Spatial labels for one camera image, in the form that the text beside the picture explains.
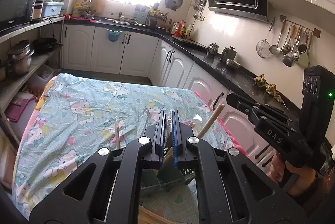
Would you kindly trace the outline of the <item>person's right hand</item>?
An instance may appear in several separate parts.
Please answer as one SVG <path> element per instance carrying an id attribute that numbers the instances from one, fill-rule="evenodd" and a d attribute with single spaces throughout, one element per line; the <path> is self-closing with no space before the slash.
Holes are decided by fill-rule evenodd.
<path id="1" fill-rule="evenodd" d="M 314 169 L 309 166 L 296 168 L 287 160 L 284 160 L 283 157 L 280 156 L 280 153 L 276 151 L 271 161 L 268 176 L 273 182 L 279 184 L 284 179 L 285 171 L 292 173 L 291 177 L 294 178 L 294 181 L 287 191 L 291 196 L 303 194 L 316 180 L 316 171 Z"/>

